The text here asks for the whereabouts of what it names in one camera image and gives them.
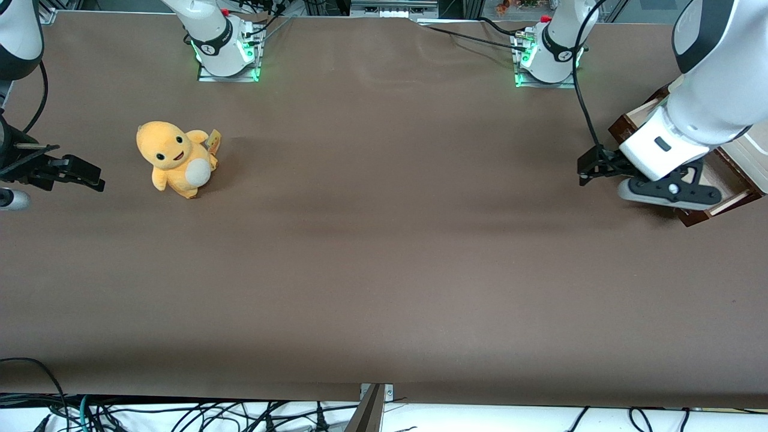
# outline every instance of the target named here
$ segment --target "white floor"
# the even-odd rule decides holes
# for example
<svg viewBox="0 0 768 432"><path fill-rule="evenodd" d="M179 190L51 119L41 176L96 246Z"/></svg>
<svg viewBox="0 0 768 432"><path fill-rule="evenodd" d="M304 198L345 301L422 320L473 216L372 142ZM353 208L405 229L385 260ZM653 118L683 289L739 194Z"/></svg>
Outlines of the white floor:
<svg viewBox="0 0 768 432"><path fill-rule="evenodd" d="M327 402L324 407L350 404L349 402ZM193 404L174 405L132 405L138 410L162 410L173 407L193 407ZM257 417L266 408L266 403L246 404L248 414ZM314 402L291 402L276 410L273 415L293 415L314 412ZM234 409L242 413L241 407ZM573 424L581 411L577 407L496 407L475 405L438 405L438 404L387 404L385 407L382 432L402 432L415 427L413 432L564 432ZM645 410L654 432L677 432L684 413L675 410ZM44 408L5 408L0 409L0 432L30 432L40 420L48 414ZM338 410L325 413L329 424L338 424L348 420L353 410ZM169 432L184 415L183 411L162 414L117 413L115 417L127 432ZM245 427L242 417L224 414L226 418L239 421ZM278 431L304 432L313 423L306 419L291 421ZM55 432L66 427L64 419L51 416L46 427L47 432ZM198 430L200 420L196 420L186 431ZM80 428L73 424L72 430ZM590 408L578 425L576 432L632 432L627 410L618 408ZM714 431L763 432L768 430L768 415L691 411L685 432ZM206 432L237 432L238 425L228 420L215 420L206 427ZM262 424L257 432L264 432Z"/></svg>

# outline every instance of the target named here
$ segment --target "plush toy arm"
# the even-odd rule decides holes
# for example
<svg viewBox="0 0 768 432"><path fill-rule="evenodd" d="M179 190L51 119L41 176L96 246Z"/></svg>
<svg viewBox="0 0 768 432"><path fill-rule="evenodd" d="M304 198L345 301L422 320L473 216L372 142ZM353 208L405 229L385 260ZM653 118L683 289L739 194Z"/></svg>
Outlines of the plush toy arm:
<svg viewBox="0 0 768 432"><path fill-rule="evenodd" d="M187 132L187 138L192 142L203 144L208 139L208 134L204 131L189 131Z"/></svg>
<svg viewBox="0 0 768 432"><path fill-rule="evenodd" d="M154 168L152 170L152 184L154 184L158 191L164 191L166 183L167 179L165 178L165 172Z"/></svg>

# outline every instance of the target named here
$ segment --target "green cable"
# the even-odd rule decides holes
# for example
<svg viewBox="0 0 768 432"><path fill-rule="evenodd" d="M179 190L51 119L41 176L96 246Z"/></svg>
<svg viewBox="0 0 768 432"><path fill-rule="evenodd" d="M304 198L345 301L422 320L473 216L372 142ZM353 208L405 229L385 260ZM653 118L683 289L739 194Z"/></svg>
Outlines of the green cable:
<svg viewBox="0 0 768 432"><path fill-rule="evenodd" d="M88 395L84 395L83 398L80 400L80 428L83 432L91 432L90 429L88 429L88 425L85 423L85 409L87 408L85 406L85 400L88 399Z"/></svg>

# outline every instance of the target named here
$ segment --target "table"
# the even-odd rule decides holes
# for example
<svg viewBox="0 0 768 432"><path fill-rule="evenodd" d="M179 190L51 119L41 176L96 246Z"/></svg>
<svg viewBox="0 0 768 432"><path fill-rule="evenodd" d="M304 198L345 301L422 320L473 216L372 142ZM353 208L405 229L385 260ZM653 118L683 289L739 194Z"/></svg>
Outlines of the table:
<svg viewBox="0 0 768 432"><path fill-rule="evenodd" d="M183 35L172 15L45 29L31 134L107 188L31 190L2 214L0 356L82 394L349 400L393 382L412 401L765 404L768 200L685 228L615 179L580 188L572 91L516 88L503 48L405 19L294 19L253 84L196 82ZM670 27L589 43L580 81L608 140L678 75ZM39 79L12 92L12 125ZM197 200L152 187L134 142L152 120L222 132ZM14 371L1 391L52 390Z"/></svg>

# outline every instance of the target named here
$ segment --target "stuffed animal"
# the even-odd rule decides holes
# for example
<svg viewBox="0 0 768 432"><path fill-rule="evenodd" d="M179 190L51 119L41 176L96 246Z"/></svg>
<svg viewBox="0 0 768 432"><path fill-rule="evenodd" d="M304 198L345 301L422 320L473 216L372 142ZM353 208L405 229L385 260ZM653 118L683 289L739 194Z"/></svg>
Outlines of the stuffed animal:
<svg viewBox="0 0 768 432"><path fill-rule="evenodd" d="M195 198L197 188L206 184L219 164L215 154L221 134L214 129L210 137L203 131L181 129L165 121L150 121L139 126L136 144L152 169L152 184L164 191L168 184L179 195Z"/></svg>

